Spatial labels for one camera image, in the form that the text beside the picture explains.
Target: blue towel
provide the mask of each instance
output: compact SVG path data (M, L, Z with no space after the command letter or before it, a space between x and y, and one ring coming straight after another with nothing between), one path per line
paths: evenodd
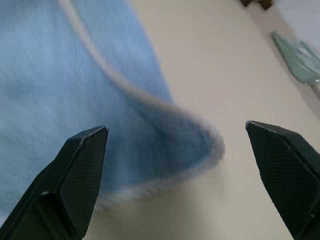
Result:
M214 127L174 106L128 3L71 3L125 84L103 70L58 1L0 2L0 223L64 142L89 128L109 129L97 209L166 190L224 153Z

